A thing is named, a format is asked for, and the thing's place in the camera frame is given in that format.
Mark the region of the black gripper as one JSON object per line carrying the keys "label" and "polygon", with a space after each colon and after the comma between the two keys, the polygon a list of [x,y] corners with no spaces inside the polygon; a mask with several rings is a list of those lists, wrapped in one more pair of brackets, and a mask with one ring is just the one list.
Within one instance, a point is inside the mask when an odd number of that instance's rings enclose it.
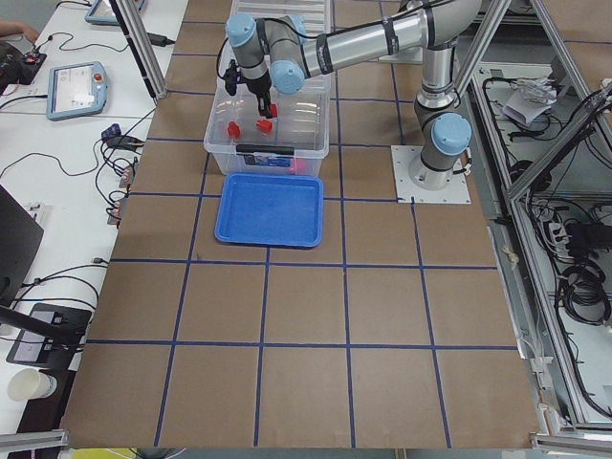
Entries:
{"label": "black gripper", "polygon": [[242,75],[238,64],[234,59],[229,62],[229,66],[224,72],[225,90],[230,96],[235,96],[237,87],[246,84],[249,91],[257,97],[258,113],[266,119],[276,118],[278,110],[275,103],[271,103],[270,89],[272,81],[268,71],[256,79],[249,79]]}

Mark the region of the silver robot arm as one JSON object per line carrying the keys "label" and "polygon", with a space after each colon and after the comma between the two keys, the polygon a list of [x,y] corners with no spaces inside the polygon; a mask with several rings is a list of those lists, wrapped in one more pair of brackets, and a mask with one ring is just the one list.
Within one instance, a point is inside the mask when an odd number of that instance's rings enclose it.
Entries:
{"label": "silver robot arm", "polygon": [[259,114],[269,118],[272,90],[293,95],[309,78],[421,49],[415,114],[425,143],[409,174],[416,186],[438,190],[447,185],[470,144],[470,123],[455,108],[460,91],[453,69],[457,39],[480,8],[478,1],[405,1],[392,15],[317,35],[306,32],[305,20],[297,14],[275,18],[236,12],[225,24],[233,58],[219,78],[229,95],[246,85]]}

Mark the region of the person forearm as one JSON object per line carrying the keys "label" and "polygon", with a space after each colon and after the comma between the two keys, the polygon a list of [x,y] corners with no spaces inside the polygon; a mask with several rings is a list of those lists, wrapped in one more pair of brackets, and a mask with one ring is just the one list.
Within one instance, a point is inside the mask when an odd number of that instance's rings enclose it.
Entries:
{"label": "person forearm", "polygon": [[27,23],[20,21],[0,20],[0,37],[22,35],[30,43],[34,44],[39,37],[39,31]]}

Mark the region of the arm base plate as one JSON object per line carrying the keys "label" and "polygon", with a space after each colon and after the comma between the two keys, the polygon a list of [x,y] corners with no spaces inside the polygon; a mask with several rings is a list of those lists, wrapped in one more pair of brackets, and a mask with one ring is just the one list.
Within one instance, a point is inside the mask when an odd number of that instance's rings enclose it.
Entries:
{"label": "arm base plate", "polygon": [[453,169],[437,172],[422,163],[420,145],[392,145],[397,201],[405,204],[470,205],[470,163],[456,157]]}

